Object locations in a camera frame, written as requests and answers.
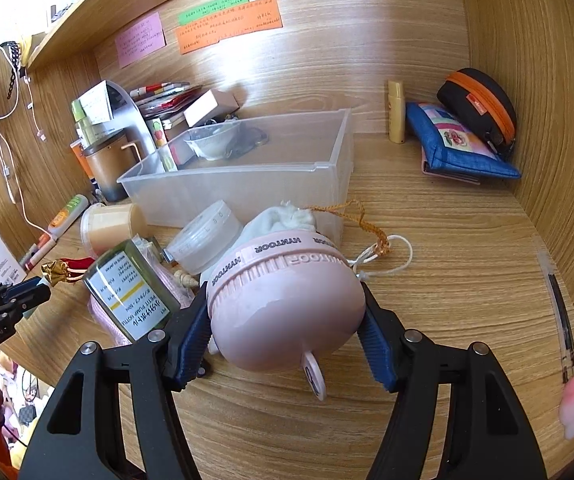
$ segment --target white cloth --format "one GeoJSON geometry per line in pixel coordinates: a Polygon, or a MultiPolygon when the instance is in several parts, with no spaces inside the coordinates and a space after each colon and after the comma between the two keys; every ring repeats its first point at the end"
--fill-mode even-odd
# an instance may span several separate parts
{"type": "MultiPolygon", "coordinates": [[[[231,252],[259,236],[291,229],[304,229],[306,231],[316,232],[316,219],[313,213],[309,209],[298,209],[290,202],[283,203],[276,207],[270,207],[244,226],[240,236],[227,252],[231,252]]],[[[201,274],[201,285],[211,277],[217,265],[218,262],[201,274]]]]}

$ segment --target clear plastic container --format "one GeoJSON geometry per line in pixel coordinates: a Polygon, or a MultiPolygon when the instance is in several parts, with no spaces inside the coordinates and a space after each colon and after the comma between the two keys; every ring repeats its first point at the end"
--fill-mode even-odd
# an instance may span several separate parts
{"type": "Polygon", "coordinates": [[[222,200],[210,205],[169,242],[166,251],[197,276],[209,269],[240,236],[243,225],[222,200]]]}
{"type": "MultiPolygon", "coordinates": [[[[242,223],[281,202],[300,207],[345,202],[353,171],[351,110],[238,122],[241,128],[266,134],[264,143],[233,158],[192,158],[182,169],[170,172],[156,152],[118,179],[132,202],[142,208],[148,224],[183,227],[218,200],[224,200],[242,223]]],[[[167,146],[173,153],[175,143],[186,145],[185,136],[202,128],[187,130],[167,146]]],[[[340,243],[342,219],[316,213],[316,221],[323,235],[340,243]]]]}

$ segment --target brown cup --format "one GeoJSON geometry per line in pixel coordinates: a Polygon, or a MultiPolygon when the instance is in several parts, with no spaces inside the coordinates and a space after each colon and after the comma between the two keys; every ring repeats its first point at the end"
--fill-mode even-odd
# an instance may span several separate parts
{"type": "Polygon", "coordinates": [[[135,143],[127,140],[124,130],[94,142],[83,151],[83,156],[107,202],[119,202],[127,197],[127,192],[117,180],[135,166],[140,154],[135,143]]]}

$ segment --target wooden desk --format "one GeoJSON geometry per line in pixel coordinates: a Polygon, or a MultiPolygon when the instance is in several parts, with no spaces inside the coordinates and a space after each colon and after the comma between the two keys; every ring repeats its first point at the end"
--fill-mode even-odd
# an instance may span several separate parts
{"type": "MultiPolygon", "coordinates": [[[[398,146],[384,136],[359,135],[350,196],[368,219],[409,238],[414,260],[401,274],[369,286],[381,306],[435,342],[466,348],[487,342],[529,416],[550,475],[574,456],[558,423],[562,391],[556,325],[532,237],[536,231],[502,182],[470,186],[420,173],[419,145],[398,146]]],[[[160,230],[168,239],[174,230],[160,230]]],[[[358,254],[374,240],[347,224],[342,251],[358,254]]],[[[50,254],[83,256],[71,229],[50,254]]],[[[406,259],[400,247],[375,268],[406,259]]],[[[567,305],[571,302],[563,287],[567,305]]],[[[58,285],[52,300],[4,349],[38,377],[55,384],[80,345],[110,346],[91,320],[84,285],[58,285]]],[[[570,311],[574,330],[574,311],[570,311]]],[[[214,373],[193,381],[177,407],[205,479],[363,480],[382,440],[394,403],[376,383],[354,336],[321,359],[328,399],[319,402],[294,370],[253,374],[211,358],[214,373]]],[[[129,392],[122,389],[128,400],[129,392]]],[[[423,478],[433,478],[446,431],[449,390],[441,387],[423,478]]],[[[123,403],[128,456],[139,462],[131,403],[123,403]]]]}

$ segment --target pink sticky note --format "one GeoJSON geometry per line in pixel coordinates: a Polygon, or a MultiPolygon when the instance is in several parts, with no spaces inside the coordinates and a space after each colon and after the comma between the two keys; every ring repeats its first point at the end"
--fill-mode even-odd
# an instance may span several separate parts
{"type": "Polygon", "coordinates": [[[163,25],[160,14],[155,12],[116,37],[118,64],[123,68],[164,45],[163,25]]]}

